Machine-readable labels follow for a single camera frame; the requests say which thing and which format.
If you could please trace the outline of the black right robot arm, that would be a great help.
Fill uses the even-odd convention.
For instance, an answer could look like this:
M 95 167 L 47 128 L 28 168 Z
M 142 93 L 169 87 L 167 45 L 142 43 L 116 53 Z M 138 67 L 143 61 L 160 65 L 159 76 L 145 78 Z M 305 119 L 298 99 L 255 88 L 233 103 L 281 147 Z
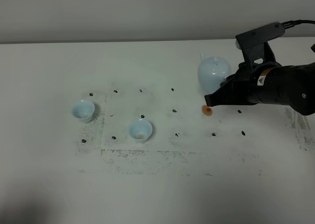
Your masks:
M 282 66 L 267 42 L 242 48 L 244 62 L 214 93 L 206 104 L 288 105 L 304 116 L 315 112 L 315 65 Z

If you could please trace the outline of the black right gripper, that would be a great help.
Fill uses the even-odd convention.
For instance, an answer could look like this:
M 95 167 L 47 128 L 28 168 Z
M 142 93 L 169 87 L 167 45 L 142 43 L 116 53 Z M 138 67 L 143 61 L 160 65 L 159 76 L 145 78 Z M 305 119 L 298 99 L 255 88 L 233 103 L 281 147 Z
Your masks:
M 259 103 L 289 105 L 285 95 L 284 71 L 268 44 L 263 42 L 242 50 L 244 61 L 231 79 L 223 82 L 214 93 L 205 95 L 207 106 L 256 105 Z

